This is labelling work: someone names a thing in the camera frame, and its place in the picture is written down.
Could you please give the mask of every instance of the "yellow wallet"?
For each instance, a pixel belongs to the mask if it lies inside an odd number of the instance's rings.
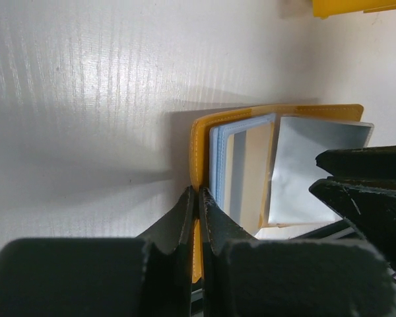
[[[335,121],[359,122],[364,108],[359,104],[344,105],[287,105],[273,104],[239,108],[204,116],[194,121],[189,148],[189,173],[193,188],[209,185],[209,133],[212,127],[222,123],[244,120],[265,114],[305,116]],[[193,271],[192,282],[196,283],[202,274],[201,237],[199,220],[195,220],[193,233]]]

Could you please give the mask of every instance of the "gray stripe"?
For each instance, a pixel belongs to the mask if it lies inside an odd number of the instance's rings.
[[[232,161],[232,190],[230,192],[230,218],[236,223],[240,222],[242,206],[242,193],[244,185],[244,166],[246,149],[246,131],[234,136],[233,161]]]

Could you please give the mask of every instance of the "white table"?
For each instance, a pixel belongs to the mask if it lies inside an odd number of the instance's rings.
[[[0,248],[146,229],[189,184],[191,111],[361,103],[396,144],[396,11],[305,3],[0,0]]]

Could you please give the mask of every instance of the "yellow object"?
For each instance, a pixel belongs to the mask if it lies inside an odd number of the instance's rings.
[[[192,125],[189,148],[189,173],[192,186],[197,191],[201,186],[208,186],[209,132],[214,126],[270,113],[296,114],[328,120],[360,121],[363,111],[364,107],[360,104],[319,106],[270,104],[219,112],[199,118]],[[199,280],[202,273],[201,233],[199,228],[199,220],[196,220],[193,232],[193,283]]]
[[[364,11],[365,13],[396,9],[396,0],[313,0],[313,15],[327,18],[331,15]]]

